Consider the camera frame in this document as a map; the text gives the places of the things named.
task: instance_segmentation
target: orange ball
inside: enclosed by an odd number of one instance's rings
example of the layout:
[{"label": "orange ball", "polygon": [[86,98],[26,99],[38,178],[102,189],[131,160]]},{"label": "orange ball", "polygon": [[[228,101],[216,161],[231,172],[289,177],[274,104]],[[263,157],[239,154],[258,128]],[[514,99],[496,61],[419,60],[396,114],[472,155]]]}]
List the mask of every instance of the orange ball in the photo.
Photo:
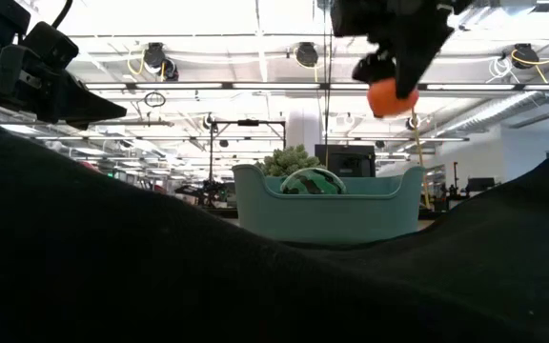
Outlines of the orange ball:
[{"label": "orange ball", "polygon": [[403,113],[413,108],[417,101],[417,89],[412,90],[406,99],[397,99],[395,78],[375,82],[368,90],[368,103],[376,118]]}]

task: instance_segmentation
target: ceiling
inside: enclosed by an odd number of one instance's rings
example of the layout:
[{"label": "ceiling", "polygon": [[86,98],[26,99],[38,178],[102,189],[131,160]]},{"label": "ceiling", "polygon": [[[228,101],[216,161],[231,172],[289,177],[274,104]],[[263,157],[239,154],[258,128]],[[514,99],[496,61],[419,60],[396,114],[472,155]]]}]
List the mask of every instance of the ceiling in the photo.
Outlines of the ceiling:
[{"label": "ceiling", "polygon": [[[30,9],[33,25],[40,20],[51,22],[64,4],[64,0],[17,2]],[[514,76],[511,72],[505,77],[493,74],[496,72],[493,64],[501,52],[511,51],[516,43],[530,43],[541,58],[549,58],[549,12],[530,12],[531,9],[483,8],[475,10],[475,16],[469,19],[465,13],[452,16],[449,24],[456,27],[462,22],[466,30],[454,33],[421,82],[515,83],[518,79],[525,83],[535,80],[539,76],[535,69],[513,69]],[[141,51],[151,42],[165,44],[167,55],[179,69],[180,82],[325,82],[323,69],[306,69],[295,61],[294,49],[299,42],[315,44],[320,53],[319,65],[332,54],[332,82],[353,82],[351,73],[356,62],[376,47],[358,37],[334,38],[331,51],[324,49],[328,45],[324,45],[324,38],[330,39],[331,25],[329,15],[325,19],[324,22],[323,11],[313,0],[80,0],[74,2],[59,29],[80,49],[80,55],[68,67],[69,72],[87,83],[158,81],[157,76],[145,69],[135,74],[128,66],[130,63],[135,71],[140,69]],[[548,72],[549,64],[542,69]],[[151,109],[141,102],[147,91],[97,93],[127,108],[128,115],[120,122],[132,124],[99,125],[85,132],[66,131],[68,134],[208,136],[209,131],[203,127],[207,113],[212,113],[217,120],[279,121],[286,120],[290,111],[323,112],[325,107],[323,94],[317,91],[162,91],[167,101],[159,109]],[[416,106],[417,114],[425,119],[421,131],[441,126],[489,99],[488,96],[423,96]],[[335,137],[410,136],[405,128],[409,114],[389,120],[374,119],[365,101],[365,91],[333,92],[330,114],[333,119],[329,130]],[[169,125],[137,125],[148,120]],[[253,162],[282,148],[282,141],[275,139],[277,134],[282,134],[281,128],[273,128],[277,132],[266,126],[227,128],[221,133],[222,137],[273,139],[230,140],[227,148],[214,144],[216,154],[221,157],[216,161],[221,168],[217,168],[215,174],[230,176],[230,166],[234,163]],[[35,129],[39,135],[51,134],[52,128]],[[169,161],[159,161],[152,165],[155,169],[173,168],[183,170],[182,174],[188,177],[204,177],[204,165],[209,163],[209,141],[180,139],[151,143],[146,151],[163,152],[183,160],[186,166],[180,169]],[[135,150],[141,151],[141,148],[124,149],[110,143],[101,150],[107,156],[119,157],[135,156]],[[72,154],[101,155],[81,151]]]}]

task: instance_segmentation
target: black cloth surface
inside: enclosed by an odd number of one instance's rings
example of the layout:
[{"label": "black cloth surface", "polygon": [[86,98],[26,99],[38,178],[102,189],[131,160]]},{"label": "black cloth surface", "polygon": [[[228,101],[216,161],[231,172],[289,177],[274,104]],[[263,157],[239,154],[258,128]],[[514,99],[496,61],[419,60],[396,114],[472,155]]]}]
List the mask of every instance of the black cloth surface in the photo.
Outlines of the black cloth surface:
[{"label": "black cloth surface", "polygon": [[549,341],[549,160],[423,232],[287,246],[0,129],[0,342],[202,339]]}]

